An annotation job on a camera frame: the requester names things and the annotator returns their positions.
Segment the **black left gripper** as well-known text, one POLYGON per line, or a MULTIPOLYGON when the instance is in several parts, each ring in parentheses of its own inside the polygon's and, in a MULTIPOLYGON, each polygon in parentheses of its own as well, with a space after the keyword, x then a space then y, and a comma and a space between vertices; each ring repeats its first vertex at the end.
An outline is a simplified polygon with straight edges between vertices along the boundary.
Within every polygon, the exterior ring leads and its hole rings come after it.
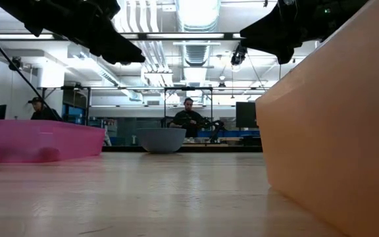
POLYGON ((110 64, 144 63, 142 50, 121 36, 111 20, 117 0, 44 0, 45 29, 89 48, 110 64))

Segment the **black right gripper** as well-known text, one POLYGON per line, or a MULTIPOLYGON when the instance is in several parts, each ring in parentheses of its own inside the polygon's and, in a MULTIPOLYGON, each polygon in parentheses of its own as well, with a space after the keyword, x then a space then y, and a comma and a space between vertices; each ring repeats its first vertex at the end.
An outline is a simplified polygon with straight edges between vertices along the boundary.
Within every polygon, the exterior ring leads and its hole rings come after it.
POLYGON ((263 34, 278 36, 288 28, 298 30, 303 40, 324 41, 338 27, 339 0, 277 0, 264 17, 240 30, 241 45, 276 56, 278 64, 291 61, 294 49, 303 43, 254 38, 263 34))

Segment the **black ceiling spotlight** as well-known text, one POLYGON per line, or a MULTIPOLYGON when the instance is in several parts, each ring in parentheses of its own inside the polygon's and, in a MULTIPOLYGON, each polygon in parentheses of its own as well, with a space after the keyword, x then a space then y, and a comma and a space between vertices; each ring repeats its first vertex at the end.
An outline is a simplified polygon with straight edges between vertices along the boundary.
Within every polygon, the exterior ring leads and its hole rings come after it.
POLYGON ((241 65, 242 62, 245 60, 246 54, 247 54, 247 48, 242 46, 241 43, 238 43, 230 61, 231 65, 232 66, 241 65))
POLYGON ((22 70, 23 63, 21 57, 12 57, 9 63, 9 69, 12 71, 22 70))

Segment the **black ceiling light beam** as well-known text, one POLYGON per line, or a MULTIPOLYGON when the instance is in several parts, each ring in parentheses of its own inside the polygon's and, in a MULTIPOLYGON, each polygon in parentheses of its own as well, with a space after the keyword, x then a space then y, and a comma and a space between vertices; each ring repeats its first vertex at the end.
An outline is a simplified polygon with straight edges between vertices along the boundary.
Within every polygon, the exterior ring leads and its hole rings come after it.
MULTIPOLYGON (((183 32, 171 32, 171 33, 162 33, 162 32, 125 32, 121 34, 127 40, 132 41, 198 41, 198 40, 219 40, 219 41, 235 41, 242 40, 243 38, 239 33, 183 33, 183 32)), ((7 41, 62 41, 67 40, 64 36, 58 36, 56 34, 42 34, 38 37, 33 34, 0 34, 0 40, 7 41)))

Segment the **person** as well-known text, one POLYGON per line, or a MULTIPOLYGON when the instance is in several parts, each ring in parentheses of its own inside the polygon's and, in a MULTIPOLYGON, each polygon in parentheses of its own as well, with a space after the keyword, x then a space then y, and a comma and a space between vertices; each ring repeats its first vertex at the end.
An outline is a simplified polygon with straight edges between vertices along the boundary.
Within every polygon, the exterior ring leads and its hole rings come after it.
POLYGON ((184 100, 184 110, 175 114, 170 128, 182 128, 186 131, 186 138, 198 137, 199 126, 203 124, 205 119, 193 110, 193 99, 187 97, 184 100))
POLYGON ((45 106, 42 100, 38 97, 34 97, 29 103, 32 104, 34 112, 32 114, 31 120, 56 120, 62 121, 56 110, 45 106))

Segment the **blue bowl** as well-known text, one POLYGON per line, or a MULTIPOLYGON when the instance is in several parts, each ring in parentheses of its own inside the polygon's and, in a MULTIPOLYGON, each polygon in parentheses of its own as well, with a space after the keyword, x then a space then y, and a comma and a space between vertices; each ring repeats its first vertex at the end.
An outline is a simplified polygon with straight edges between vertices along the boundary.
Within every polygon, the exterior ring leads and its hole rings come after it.
POLYGON ((182 128, 138 128, 136 136, 140 146, 149 153, 174 153, 182 147, 186 130, 182 128))

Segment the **blue distant tabletop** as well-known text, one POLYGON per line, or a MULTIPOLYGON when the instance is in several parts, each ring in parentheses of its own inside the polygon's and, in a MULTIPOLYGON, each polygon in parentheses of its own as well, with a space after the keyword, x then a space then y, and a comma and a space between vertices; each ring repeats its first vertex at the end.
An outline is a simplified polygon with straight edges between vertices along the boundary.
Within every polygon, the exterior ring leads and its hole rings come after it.
MULTIPOLYGON (((210 137, 211 131, 199 131, 197 134, 199 137, 210 137)), ((219 138, 236 138, 236 137, 242 137, 242 136, 254 136, 259 137, 260 132, 258 130, 248 130, 248 131, 239 131, 239 130, 227 130, 227 131, 219 131, 217 136, 219 138)))

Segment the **orange plastic bin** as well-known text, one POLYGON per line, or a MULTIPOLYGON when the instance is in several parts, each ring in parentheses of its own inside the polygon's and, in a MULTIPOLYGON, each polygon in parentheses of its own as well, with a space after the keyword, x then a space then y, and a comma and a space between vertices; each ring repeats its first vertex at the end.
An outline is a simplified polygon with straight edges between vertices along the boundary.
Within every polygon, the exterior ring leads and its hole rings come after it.
POLYGON ((269 184, 349 237, 379 237, 379 0, 256 109, 269 184))

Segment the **pink plastic bin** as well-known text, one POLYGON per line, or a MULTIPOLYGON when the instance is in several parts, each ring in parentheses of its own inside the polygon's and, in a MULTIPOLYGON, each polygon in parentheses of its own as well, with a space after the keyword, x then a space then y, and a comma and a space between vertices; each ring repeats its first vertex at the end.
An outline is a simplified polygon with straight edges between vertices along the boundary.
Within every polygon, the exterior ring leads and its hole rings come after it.
POLYGON ((0 163, 46 163, 98 156, 105 130, 52 120, 0 120, 0 163))

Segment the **silver ceiling air duct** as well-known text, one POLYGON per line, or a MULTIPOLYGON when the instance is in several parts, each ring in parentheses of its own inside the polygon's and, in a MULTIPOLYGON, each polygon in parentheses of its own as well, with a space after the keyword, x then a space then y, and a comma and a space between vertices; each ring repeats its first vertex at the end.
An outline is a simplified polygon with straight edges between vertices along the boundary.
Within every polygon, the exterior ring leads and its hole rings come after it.
MULTIPOLYGON (((221 0, 174 0, 179 32, 215 32, 218 29, 221 0)), ((189 66, 203 66, 209 45, 185 45, 183 54, 189 66)))

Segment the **black aluminium table frame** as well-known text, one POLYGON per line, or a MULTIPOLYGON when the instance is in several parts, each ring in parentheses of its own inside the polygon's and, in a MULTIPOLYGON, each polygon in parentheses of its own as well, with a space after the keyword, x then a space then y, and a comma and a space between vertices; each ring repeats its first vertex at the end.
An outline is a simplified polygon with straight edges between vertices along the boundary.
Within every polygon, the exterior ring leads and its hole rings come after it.
MULTIPOLYGON (((102 152, 119 152, 119 153, 143 153, 146 150, 139 146, 103 146, 102 152)), ((176 151, 177 153, 262 153, 261 146, 225 146, 225 145, 208 145, 208 146, 182 146, 176 151)))

